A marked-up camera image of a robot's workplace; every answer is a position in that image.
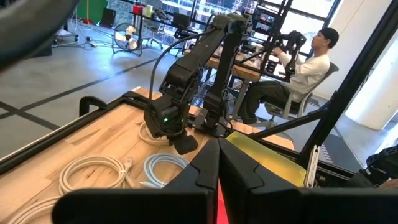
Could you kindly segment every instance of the black cap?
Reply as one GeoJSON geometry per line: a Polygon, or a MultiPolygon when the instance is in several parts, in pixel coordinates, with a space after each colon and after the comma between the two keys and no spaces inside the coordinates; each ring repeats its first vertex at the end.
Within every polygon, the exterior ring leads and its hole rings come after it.
{"type": "Polygon", "coordinates": [[[326,39],[330,40],[329,48],[332,48],[336,45],[339,35],[337,31],[333,28],[327,27],[323,28],[319,31],[326,39]]]}

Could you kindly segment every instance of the cable connector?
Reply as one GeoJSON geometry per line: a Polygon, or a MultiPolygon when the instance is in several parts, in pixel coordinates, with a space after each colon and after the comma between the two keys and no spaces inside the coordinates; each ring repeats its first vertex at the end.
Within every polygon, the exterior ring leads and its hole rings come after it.
{"type": "Polygon", "coordinates": [[[130,171],[130,168],[132,167],[133,162],[134,162],[134,160],[132,157],[127,157],[127,160],[124,163],[124,169],[127,171],[130,171]]]}

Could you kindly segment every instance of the man's hand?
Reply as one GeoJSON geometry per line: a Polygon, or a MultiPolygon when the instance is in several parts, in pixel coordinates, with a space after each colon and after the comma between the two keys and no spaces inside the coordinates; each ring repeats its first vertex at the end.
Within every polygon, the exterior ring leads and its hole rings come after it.
{"type": "Polygon", "coordinates": [[[272,53],[274,53],[275,56],[278,56],[282,52],[283,52],[283,50],[281,50],[278,47],[274,48],[274,50],[272,51],[272,53]]]}

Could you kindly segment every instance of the man's arm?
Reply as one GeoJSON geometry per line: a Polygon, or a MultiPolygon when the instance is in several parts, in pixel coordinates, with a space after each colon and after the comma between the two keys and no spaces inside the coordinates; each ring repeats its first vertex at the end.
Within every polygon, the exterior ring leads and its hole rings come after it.
{"type": "Polygon", "coordinates": [[[296,65],[302,65],[304,62],[301,61],[300,57],[297,57],[296,59],[296,65]]]}
{"type": "MultiPolygon", "coordinates": [[[[290,61],[289,56],[285,52],[281,52],[277,56],[282,62],[282,65],[286,67],[288,62],[290,61]]],[[[309,62],[304,62],[304,63],[297,63],[296,61],[296,67],[295,67],[295,74],[296,75],[314,75],[319,73],[320,69],[322,66],[322,62],[318,60],[310,60],[309,62]]]]}

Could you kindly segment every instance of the coiled cable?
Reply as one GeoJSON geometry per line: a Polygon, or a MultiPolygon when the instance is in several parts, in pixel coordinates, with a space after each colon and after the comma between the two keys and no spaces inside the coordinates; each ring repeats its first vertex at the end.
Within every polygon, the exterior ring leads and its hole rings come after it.
{"type": "Polygon", "coordinates": [[[138,136],[146,143],[154,145],[154,146],[169,146],[169,140],[167,138],[153,138],[150,133],[147,124],[144,121],[138,121],[137,124],[140,124],[138,130],[138,136]]]}
{"type": "MultiPolygon", "coordinates": [[[[69,183],[69,177],[76,172],[77,170],[86,167],[86,166],[94,166],[94,165],[104,165],[114,169],[119,175],[115,182],[105,186],[105,188],[126,188],[129,185],[132,188],[135,188],[134,182],[128,176],[130,168],[132,167],[132,158],[128,157],[127,161],[124,165],[117,159],[114,159],[109,156],[84,156],[78,158],[77,160],[72,161],[68,165],[66,165],[60,174],[60,186],[59,192],[60,195],[65,195],[66,193],[71,192],[72,190],[76,190],[69,183]]],[[[25,224],[29,223],[31,220],[46,214],[50,213],[55,203],[58,201],[60,197],[52,197],[45,200],[41,200],[39,202],[34,203],[33,205],[27,207],[20,213],[18,213],[9,224],[25,224]]]]}
{"type": "Polygon", "coordinates": [[[185,158],[175,154],[160,153],[151,155],[144,162],[144,172],[148,177],[149,182],[140,182],[143,186],[150,188],[162,188],[167,185],[167,183],[159,180],[154,174],[154,167],[158,162],[173,163],[183,169],[189,164],[185,158]]]}

